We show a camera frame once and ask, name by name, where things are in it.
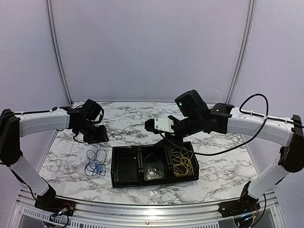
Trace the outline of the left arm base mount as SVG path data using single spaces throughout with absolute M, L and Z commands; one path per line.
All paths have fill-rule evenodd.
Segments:
M 73 214 L 74 214 L 76 202 L 72 201 L 72 200 L 67 200 L 67 199 L 55 198 L 55 201 L 52 202 L 50 206 L 48 206 L 46 203 L 42 202 L 42 200 L 36 201 L 34 206 L 35 206 L 35 208 L 49 211 L 52 213 L 58 213 L 59 211 L 63 210 L 64 208 L 67 208 L 67 211 L 65 212 L 65 214 L 70 217 L 70 216 L 73 216 Z

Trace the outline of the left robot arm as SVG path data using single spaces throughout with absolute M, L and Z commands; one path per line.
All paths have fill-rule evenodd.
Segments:
M 49 211 L 56 211 L 60 201 L 54 188 L 38 172 L 38 159 L 44 155 L 34 149 L 27 158 L 23 149 L 31 149 L 26 139 L 49 139 L 56 131 L 71 130 L 82 143 L 96 144 L 108 141 L 107 129 L 101 124 L 105 115 L 103 107 L 88 99 L 84 104 L 71 107 L 53 107 L 39 111 L 12 111 L 4 109 L 0 114 L 0 163 L 24 185 L 37 194 L 36 201 Z

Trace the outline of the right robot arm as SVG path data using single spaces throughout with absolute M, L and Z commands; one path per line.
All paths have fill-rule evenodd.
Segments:
M 244 186 L 240 199 L 235 203 L 238 212 L 247 212 L 254 202 L 285 176 L 304 168 L 304 127 L 300 116 L 273 117 L 268 110 L 259 114 L 224 103 L 217 103 L 209 109 L 196 90 L 178 96 L 175 103 L 185 118 L 154 118 L 152 131 L 165 133 L 163 140 L 176 148 L 182 149 L 175 140 L 199 132 L 237 133 L 250 136 L 248 143 L 261 138 L 281 145 L 280 157 Z

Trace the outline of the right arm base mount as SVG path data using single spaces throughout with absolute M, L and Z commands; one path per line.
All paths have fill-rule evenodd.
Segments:
M 218 212 L 223 218 L 246 214 L 252 211 L 258 211 L 260 204 L 257 201 L 249 200 L 230 200 L 219 204 Z

